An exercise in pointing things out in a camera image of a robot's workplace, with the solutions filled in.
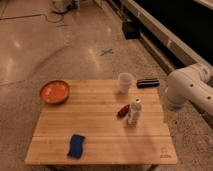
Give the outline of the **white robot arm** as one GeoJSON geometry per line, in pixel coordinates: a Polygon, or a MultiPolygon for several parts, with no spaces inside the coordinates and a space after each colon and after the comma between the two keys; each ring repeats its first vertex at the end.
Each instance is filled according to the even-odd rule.
{"type": "Polygon", "coordinates": [[[170,110],[180,110],[191,101],[213,116],[213,87],[208,85],[210,68],[202,63],[176,69],[168,75],[164,103],[170,110]]]}

